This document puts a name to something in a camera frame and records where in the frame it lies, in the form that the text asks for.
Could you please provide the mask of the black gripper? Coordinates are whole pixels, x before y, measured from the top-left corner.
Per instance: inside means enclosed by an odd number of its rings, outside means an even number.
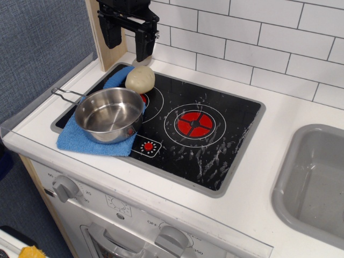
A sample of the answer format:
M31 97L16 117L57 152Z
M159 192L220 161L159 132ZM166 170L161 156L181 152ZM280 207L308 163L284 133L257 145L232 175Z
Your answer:
M98 1L99 18L105 44L113 49L122 42L121 28L135 33L137 61L153 53L158 37L159 17L150 10L150 1Z

